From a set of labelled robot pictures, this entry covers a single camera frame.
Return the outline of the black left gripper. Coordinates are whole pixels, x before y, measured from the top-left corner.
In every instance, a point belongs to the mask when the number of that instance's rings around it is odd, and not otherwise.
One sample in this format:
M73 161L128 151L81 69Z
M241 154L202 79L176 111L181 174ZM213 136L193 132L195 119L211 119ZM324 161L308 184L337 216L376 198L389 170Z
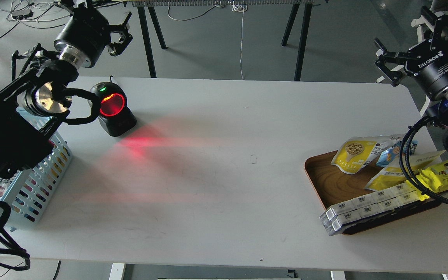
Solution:
M132 42L132 35L128 32L131 16L132 12L128 11L119 24L110 25L94 7L77 7L55 39L55 49L62 51L66 45L79 49L86 56L82 67L92 68L96 65L105 46L109 55L119 56ZM110 42L112 33L120 35L119 41Z

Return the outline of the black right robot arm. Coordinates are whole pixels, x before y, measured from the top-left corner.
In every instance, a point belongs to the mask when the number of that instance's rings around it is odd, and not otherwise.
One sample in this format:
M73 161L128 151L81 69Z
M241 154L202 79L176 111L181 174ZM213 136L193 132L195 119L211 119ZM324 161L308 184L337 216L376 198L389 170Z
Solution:
M448 12L437 15L428 7L421 8L421 15L428 30L423 39L404 52L391 52L375 39L381 51L375 66L397 86L405 76L409 76L421 87L433 102L448 102ZM441 112L428 110L427 115L438 126L446 126L443 134L443 147L448 152L448 108Z

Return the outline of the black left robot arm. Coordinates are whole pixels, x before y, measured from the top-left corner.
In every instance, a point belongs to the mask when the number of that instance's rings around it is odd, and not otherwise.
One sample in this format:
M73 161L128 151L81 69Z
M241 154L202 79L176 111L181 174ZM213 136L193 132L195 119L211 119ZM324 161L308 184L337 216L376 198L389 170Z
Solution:
M78 70L95 66L102 51L123 53L132 41L126 13L120 24L111 25L87 0L68 7L70 19L54 41L55 51L37 44L17 77L0 91L0 178L36 167L52 154L52 135L62 123L81 125L98 117L117 117L128 110L121 90L68 87ZM11 203L0 200L0 254L18 256L21 266L0 262L9 270L30 269L30 255L5 230Z

